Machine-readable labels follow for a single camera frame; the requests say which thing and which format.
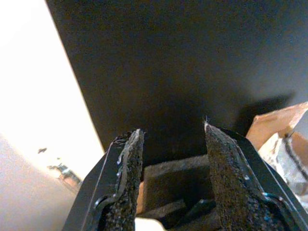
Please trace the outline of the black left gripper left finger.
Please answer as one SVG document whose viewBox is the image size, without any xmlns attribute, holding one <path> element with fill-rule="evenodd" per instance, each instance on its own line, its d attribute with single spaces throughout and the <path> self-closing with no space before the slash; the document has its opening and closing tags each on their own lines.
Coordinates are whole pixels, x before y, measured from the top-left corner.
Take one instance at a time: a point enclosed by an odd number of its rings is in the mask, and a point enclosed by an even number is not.
<svg viewBox="0 0 308 231">
<path fill-rule="evenodd" d="M 116 137 L 85 177 L 64 231 L 134 231 L 144 132 Z"/>
</svg>

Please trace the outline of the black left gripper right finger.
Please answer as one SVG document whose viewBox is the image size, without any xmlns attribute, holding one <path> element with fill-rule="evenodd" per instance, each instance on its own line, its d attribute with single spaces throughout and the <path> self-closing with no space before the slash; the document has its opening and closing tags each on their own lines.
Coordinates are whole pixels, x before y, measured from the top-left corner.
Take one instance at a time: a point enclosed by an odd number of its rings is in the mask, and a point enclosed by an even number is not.
<svg viewBox="0 0 308 231">
<path fill-rule="evenodd" d="M 308 214 L 242 135 L 204 121 L 210 180 L 223 231 L 308 231 Z"/>
</svg>

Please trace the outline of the brown cardboard piece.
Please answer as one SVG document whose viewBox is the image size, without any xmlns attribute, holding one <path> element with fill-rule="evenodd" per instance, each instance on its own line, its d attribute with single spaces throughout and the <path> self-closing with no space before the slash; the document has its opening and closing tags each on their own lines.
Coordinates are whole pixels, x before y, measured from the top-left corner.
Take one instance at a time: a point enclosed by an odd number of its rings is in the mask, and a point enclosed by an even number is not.
<svg viewBox="0 0 308 231">
<path fill-rule="evenodd" d="M 295 127 L 308 111 L 308 102 L 254 117 L 246 138 L 266 161 L 275 159 L 285 135 L 291 135 L 292 148 L 304 164 L 308 164 L 308 139 Z"/>
</svg>

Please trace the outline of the dark flat board panel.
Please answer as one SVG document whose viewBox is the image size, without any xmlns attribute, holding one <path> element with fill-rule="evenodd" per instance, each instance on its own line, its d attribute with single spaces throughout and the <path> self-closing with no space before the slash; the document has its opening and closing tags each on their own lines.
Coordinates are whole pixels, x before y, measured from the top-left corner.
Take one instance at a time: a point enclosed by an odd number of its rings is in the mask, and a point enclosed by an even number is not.
<svg viewBox="0 0 308 231">
<path fill-rule="evenodd" d="M 103 148 L 141 128 L 146 166 L 308 101 L 308 0 L 46 2 Z"/>
</svg>

